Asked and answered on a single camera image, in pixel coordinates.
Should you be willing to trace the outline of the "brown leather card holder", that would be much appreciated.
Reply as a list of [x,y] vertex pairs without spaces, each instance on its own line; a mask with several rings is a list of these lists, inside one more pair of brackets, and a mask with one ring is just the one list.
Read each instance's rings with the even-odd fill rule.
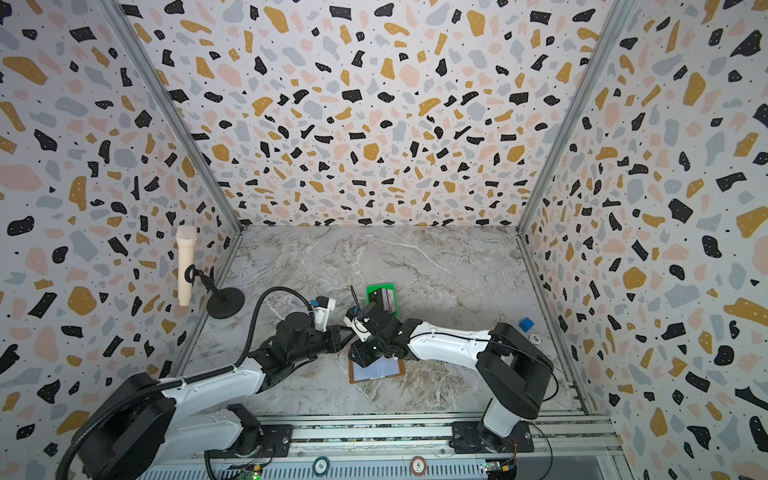
[[382,357],[367,367],[349,361],[349,382],[351,384],[403,376],[405,362],[401,359]]

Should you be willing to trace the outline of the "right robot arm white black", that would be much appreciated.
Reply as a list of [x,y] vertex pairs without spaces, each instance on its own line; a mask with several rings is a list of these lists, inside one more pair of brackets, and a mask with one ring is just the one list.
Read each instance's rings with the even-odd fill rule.
[[458,452],[509,450],[513,432],[538,417],[554,377],[552,361],[507,323],[492,330],[442,328],[420,319],[401,321],[376,303],[349,309],[344,321],[358,337],[350,359],[361,367],[395,357],[440,361],[480,374],[492,399],[474,429],[454,434],[451,447]]

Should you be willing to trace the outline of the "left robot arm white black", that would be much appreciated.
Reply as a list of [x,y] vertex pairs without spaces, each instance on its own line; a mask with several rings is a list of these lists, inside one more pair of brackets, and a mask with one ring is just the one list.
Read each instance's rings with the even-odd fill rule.
[[294,312],[238,365],[163,380],[134,374],[77,431],[55,476],[68,478],[74,460],[90,479],[137,479],[156,464],[200,451],[248,455],[259,446],[261,423],[239,399],[340,352],[353,337],[348,326],[319,330],[308,313]]

